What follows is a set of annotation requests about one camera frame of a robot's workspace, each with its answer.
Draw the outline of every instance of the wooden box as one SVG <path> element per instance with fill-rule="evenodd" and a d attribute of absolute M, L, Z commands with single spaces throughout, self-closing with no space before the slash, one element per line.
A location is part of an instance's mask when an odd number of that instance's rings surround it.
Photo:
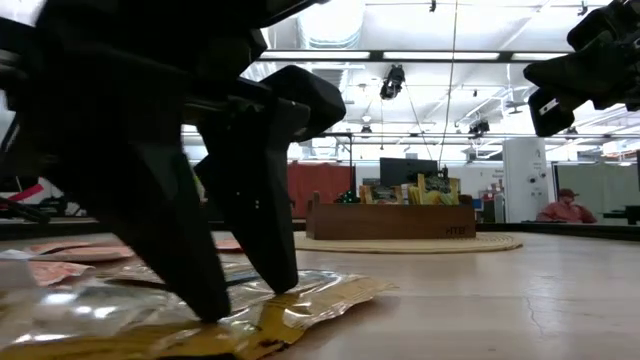
<path fill-rule="evenodd" d="M 475 237 L 466 205 L 320 204 L 307 213 L 307 236 L 317 240 L 439 239 Z"/>

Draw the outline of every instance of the man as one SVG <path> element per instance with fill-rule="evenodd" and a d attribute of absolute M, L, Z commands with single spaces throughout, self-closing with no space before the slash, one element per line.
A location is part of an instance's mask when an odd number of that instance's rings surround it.
<path fill-rule="evenodd" d="M 593 224 L 597 222 L 591 211 L 584 206 L 574 204 L 578 194 L 571 189 L 560 189 L 558 201 L 549 204 L 538 214 L 536 221 L 562 221 L 567 223 Z"/>

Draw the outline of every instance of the computer monitor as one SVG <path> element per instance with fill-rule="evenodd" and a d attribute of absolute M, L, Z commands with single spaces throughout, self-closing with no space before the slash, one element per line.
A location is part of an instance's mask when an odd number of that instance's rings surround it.
<path fill-rule="evenodd" d="M 383 186 L 415 183 L 418 174 L 437 175 L 438 162 L 434 160 L 380 158 L 380 184 Z"/>

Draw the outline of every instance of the wire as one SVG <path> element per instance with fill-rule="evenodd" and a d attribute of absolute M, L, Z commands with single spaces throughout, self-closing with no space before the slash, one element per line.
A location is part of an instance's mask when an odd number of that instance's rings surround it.
<path fill-rule="evenodd" d="M 444 131 L 442 132 L 442 141 L 440 144 L 440 156 L 438 156 L 438 170 L 440 170 L 440 162 L 442 161 L 442 152 L 444 151 L 444 140 L 447 137 L 447 127 L 449 126 L 449 109 L 451 108 L 451 88 L 453 86 L 453 68 L 456 63 L 456 39 L 458 35 L 458 3 L 456 0 L 456 6 L 454 8 L 453 16 L 453 50 L 451 52 L 451 72 L 449 73 L 449 93 L 447 94 L 447 113 L 445 115 Z"/>
<path fill-rule="evenodd" d="M 409 104 L 411 104 L 411 111 L 413 111 L 413 117 L 416 119 L 418 130 L 420 130 L 420 136 L 422 137 L 422 142 L 424 143 L 424 146 L 427 148 L 427 153 L 429 153 L 429 160 L 433 160 L 433 156 L 431 156 L 431 150 L 429 150 L 429 144 L 427 144 L 427 140 L 424 138 L 424 132 L 422 131 L 422 125 L 420 124 L 420 120 L 418 119 L 418 113 L 416 112 L 415 106 L 413 106 L 413 100 L 411 100 L 411 92 L 409 91 L 409 84 L 407 84 L 406 80 L 404 82 L 404 85 L 407 88 L 407 96 L 409 97 Z"/>

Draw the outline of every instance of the round mat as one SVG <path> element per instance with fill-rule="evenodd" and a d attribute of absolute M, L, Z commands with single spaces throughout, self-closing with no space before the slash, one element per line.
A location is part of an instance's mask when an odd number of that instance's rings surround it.
<path fill-rule="evenodd" d="M 455 254 L 513 250 L 522 241 L 501 233 L 477 233 L 475 238 L 415 240 L 313 240 L 295 233 L 296 249 L 370 254 Z"/>

